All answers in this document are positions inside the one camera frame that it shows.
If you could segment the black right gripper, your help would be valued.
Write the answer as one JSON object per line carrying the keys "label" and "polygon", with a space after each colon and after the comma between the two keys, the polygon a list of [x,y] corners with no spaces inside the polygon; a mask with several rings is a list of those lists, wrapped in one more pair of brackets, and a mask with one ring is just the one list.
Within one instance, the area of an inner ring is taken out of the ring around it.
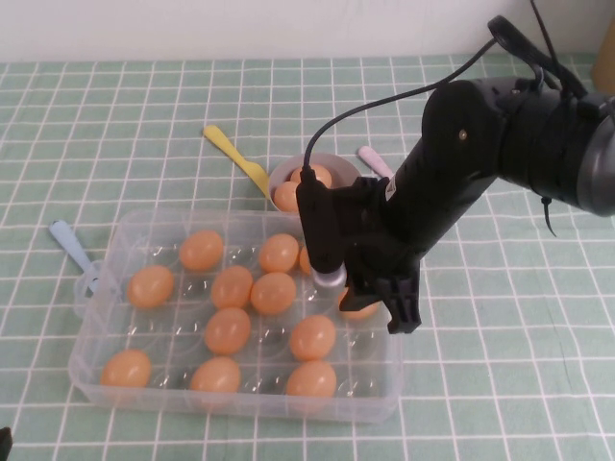
{"label": "black right gripper", "polygon": [[383,302],[388,332],[412,333],[422,324],[420,261],[461,216],[461,152],[414,148],[393,178],[359,178],[332,203],[346,245],[339,310]]}

